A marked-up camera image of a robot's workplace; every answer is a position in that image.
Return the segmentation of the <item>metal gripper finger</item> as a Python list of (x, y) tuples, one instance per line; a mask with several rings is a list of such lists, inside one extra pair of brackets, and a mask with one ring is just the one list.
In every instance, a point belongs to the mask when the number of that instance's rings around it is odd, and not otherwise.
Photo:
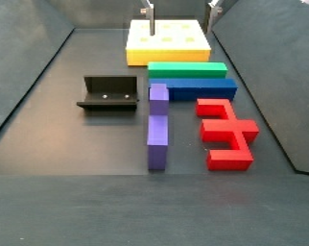
[(219, 13), (223, 11), (221, 2), (223, 0), (211, 0), (211, 2), (207, 4), (208, 7), (207, 31), (211, 31), (215, 18), (219, 15)]
[(150, 35), (154, 35), (154, 4), (150, 0), (140, 0), (143, 8), (140, 9), (140, 14), (148, 19), (150, 21)]

